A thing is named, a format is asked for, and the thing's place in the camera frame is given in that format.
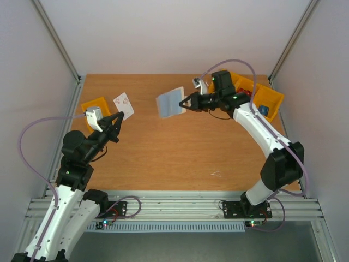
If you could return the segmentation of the white patterned card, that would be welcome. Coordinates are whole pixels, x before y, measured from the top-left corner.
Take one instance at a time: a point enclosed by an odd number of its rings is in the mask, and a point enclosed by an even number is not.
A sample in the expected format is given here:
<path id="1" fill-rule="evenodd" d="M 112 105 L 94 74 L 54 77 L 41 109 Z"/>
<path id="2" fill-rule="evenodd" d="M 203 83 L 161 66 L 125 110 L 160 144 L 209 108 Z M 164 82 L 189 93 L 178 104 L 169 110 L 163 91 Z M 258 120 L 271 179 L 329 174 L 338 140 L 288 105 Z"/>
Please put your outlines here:
<path id="1" fill-rule="evenodd" d="M 130 100 L 125 92 L 117 96 L 113 100 L 113 102 L 118 112 L 124 113 L 124 117 L 123 117 L 124 121 L 135 113 L 134 108 L 132 107 Z"/>

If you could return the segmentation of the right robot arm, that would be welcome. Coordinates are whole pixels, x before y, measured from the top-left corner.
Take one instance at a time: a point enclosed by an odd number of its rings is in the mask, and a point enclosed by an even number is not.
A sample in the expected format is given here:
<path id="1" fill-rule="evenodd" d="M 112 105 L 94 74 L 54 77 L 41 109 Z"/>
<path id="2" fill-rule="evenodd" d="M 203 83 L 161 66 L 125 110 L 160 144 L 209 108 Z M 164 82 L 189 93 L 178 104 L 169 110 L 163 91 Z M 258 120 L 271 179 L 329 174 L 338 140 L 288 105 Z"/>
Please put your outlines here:
<path id="1" fill-rule="evenodd" d="M 212 93 L 204 81 L 193 79 L 197 92 L 184 98 L 179 106 L 196 112 L 215 109 L 227 113 L 239 123 L 261 148 L 266 162 L 260 172 L 260 180 L 240 196 L 239 208 L 243 217 L 255 215 L 268 198 L 292 184 L 304 175 L 304 147 L 292 143 L 264 118 L 245 92 L 237 92 L 231 74 L 221 70 L 211 75 L 214 86 Z"/>

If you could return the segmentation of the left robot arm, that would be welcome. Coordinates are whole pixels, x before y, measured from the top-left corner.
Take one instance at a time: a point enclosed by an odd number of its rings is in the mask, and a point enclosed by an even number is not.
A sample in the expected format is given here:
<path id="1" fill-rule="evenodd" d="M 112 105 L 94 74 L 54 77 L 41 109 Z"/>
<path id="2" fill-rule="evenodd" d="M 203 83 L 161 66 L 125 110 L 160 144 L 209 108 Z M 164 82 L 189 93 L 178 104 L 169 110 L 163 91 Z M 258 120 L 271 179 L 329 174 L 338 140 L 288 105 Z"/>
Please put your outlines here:
<path id="1" fill-rule="evenodd" d="M 50 185 L 50 206 L 33 240 L 24 252 L 14 254 L 13 261 L 68 261 L 86 226 L 109 213 L 108 194 L 86 187 L 96 155 L 109 141 L 119 141 L 124 113 L 104 117 L 98 107 L 91 107 L 84 115 L 93 133 L 86 137 L 72 130 L 64 136 L 61 167 Z"/>

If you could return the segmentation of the beige card holder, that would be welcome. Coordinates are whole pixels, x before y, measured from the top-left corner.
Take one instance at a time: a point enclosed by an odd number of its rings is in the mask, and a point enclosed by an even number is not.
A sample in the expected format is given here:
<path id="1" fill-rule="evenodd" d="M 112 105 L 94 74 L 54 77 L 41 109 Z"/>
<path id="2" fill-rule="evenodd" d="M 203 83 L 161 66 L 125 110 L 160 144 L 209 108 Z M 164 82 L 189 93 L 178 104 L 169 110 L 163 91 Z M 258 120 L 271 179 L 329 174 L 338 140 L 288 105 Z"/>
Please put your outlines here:
<path id="1" fill-rule="evenodd" d="M 179 103 L 185 98 L 184 87 L 178 87 L 159 95 L 156 98 L 159 116 L 168 118 L 186 113 L 186 109 L 179 106 Z"/>

